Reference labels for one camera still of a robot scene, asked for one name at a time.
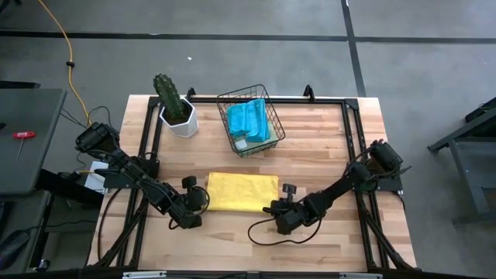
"wire basket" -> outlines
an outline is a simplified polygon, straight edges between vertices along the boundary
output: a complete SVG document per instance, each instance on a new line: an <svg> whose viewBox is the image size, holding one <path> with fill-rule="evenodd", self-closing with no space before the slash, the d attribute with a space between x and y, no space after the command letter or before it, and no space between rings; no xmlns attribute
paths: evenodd
<svg viewBox="0 0 496 279"><path fill-rule="evenodd" d="M263 143L251 143L256 146L248 146L245 149L238 150L238 148L236 147L236 141L239 139L231 136L231 134L229 133L229 124L227 122L227 108L231 105L249 102L258 98L265 99L265 112L267 115L267 120L269 121L269 125L272 124L269 128L271 134L270 139L266 140ZM265 87L261 84L220 94L219 96L217 96L217 106L219 107L222 122L224 122L224 128L226 129L227 138L229 139L229 143L231 144L231 149L240 157L247 157L257 152L275 147L280 140L286 137L284 129L281 125L281 121L279 121L276 110L274 109L274 106L270 101L269 94L267 93Z"/></svg>

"blue cloth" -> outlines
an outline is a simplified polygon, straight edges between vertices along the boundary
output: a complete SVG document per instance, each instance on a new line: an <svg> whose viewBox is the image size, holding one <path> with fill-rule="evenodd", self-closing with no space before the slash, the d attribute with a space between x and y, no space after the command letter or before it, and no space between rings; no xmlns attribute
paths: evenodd
<svg viewBox="0 0 496 279"><path fill-rule="evenodd" d="M231 105L227 108L227 122L231 136L246 136L247 141L255 143L270 139L263 98Z"/></svg>
<svg viewBox="0 0 496 279"><path fill-rule="evenodd" d="M246 127L246 103L227 108L227 123L231 136L243 136L250 129Z"/></svg>

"floor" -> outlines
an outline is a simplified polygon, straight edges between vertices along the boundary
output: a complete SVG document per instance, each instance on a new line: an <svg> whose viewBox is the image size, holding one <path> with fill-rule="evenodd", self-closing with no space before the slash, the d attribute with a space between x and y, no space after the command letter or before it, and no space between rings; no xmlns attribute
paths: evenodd
<svg viewBox="0 0 496 279"><path fill-rule="evenodd" d="M114 39L71 40L76 88L87 107L108 106L115 127L121 125L128 95L153 93L157 72L168 73L182 93L194 87L198 94L219 94L261 83L272 95L300 95L311 84L318 96L378 97L389 142L413 166L402 180L418 266L496 276L496 227L452 227L451 219L470 214L473 206L450 153L443 150L434 156L425 148L494 97L496 2L45 2L68 31L130 33L126 39L110 34ZM8 7L0 15L0 28L57 31L33 0ZM133 33L166 35L137 39ZM390 43L362 43L363 38L379 36L389 37ZM0 37L1 80L35 81L43 88L70 91L65 61L63 39ZM82 121L71 94L65 109ZM94 118L107 121L104 110ZM73 123L59 121L45 168L80 167L74 150L80 132ZM82 239L76 234L64 238L54 245ZM59 267L83 265L87 248L74 246L67 254L80 260Z"/></svg>

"wooden table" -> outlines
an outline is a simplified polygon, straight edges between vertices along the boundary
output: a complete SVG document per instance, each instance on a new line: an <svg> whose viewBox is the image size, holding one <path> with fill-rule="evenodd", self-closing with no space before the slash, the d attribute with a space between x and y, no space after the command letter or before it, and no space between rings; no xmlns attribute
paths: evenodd
<svg viewBox="0 0 496 279"><path fill-rule="evenodd" d="M131 95L121 128L121 147L138 153L148 95ZM360 114L367 145L385 139L386 133L377 98L359 98ZM160 138L159 179L181 189L181 179L189 175L203 185L211 171L237 174L275 174L283 183L298 186L295 199L311 191L327 188L338 180L349 160L343 117L338 105L275 105L286 138L275 149L240 158L231 151L226 131L214 104L195 103L199 131L190 139L173 136L167 128ZM151 147L154 124L150 131ZM102 208L110 195L105 196ZM102 230L102 254L122 231L129 191L123 190L111 205ZM400 199L387 192L377 193L385 235L407 263L415 266L405 213ZM319 233L301 244L257 246L246 235L248 227L270 216L242 212L206 212L203 226L196 229L167 228L170 217L151 206L146 219L139 268L162 270L273 270L273 271L365 271L367 270L354 194L336 200L322 222ZM315 226L296 229L289 237L305 239ZM253 238L269 243L284 236L276 233L275 222L256 227ZM97 261L96 236L88 263ZM371 237L374 259L379 256L377 241ZM129 245L133 245L131 235ZM132 249L128 249L128 259Z"/></svg>

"yellow cloth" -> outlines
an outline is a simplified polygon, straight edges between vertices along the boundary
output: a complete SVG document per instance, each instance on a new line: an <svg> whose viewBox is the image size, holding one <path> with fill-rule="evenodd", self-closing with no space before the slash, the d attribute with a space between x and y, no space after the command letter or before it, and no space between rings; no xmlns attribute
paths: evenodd
<svg viewBox="0 0 496 279"><path fill-rule="evenodd" d="M208 176L208 210L262 212L279 199L279 177L275 175L224 174Z"/></svg>

